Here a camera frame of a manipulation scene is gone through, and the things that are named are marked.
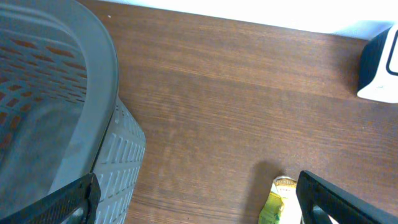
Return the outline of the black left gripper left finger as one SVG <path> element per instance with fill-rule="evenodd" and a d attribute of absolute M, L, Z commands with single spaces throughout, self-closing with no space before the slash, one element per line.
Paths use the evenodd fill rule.
<path fill-rule="evenodd" d="M 98 179 L 89 173 L 1 219 L 1 223 L 94 223 L 100 197 Z"/>

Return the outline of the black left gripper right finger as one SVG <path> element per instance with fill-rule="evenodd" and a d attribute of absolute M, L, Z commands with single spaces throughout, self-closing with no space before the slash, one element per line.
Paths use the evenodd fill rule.
<path fill-rule="evenodd" d="M 397 217 L 357 198 L 314 173 L 300 172 L 296 194 L 305 224 L 397 223 Z"/>

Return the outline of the green drink carton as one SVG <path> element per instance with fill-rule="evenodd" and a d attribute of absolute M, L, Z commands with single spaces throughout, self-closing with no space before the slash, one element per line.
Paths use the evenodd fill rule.
<path fill-rule="evenodd" d="M 295 179 L 287 176 L 276 177 L 259 214 L 258 224 L 301 224 L 302 211 L 296 188 Z"/>

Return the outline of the white barcode scanner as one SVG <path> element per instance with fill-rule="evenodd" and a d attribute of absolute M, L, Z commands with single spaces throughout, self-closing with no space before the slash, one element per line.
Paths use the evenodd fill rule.
<path fill-rule="evenodd" d="M 397 25 L 371 39 L 359 63 L 357 96 L 384 103 L 397 103 Z"/>

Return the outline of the grey plastic lattice basket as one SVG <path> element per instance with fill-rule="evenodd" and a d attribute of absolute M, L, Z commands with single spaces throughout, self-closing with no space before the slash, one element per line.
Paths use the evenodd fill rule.
<path fill-rule="evenodd" d="M 86 174 L 123 223 L 146 149 L 101 21 L 77 1 L 1 2 L 1 217 Z"/>

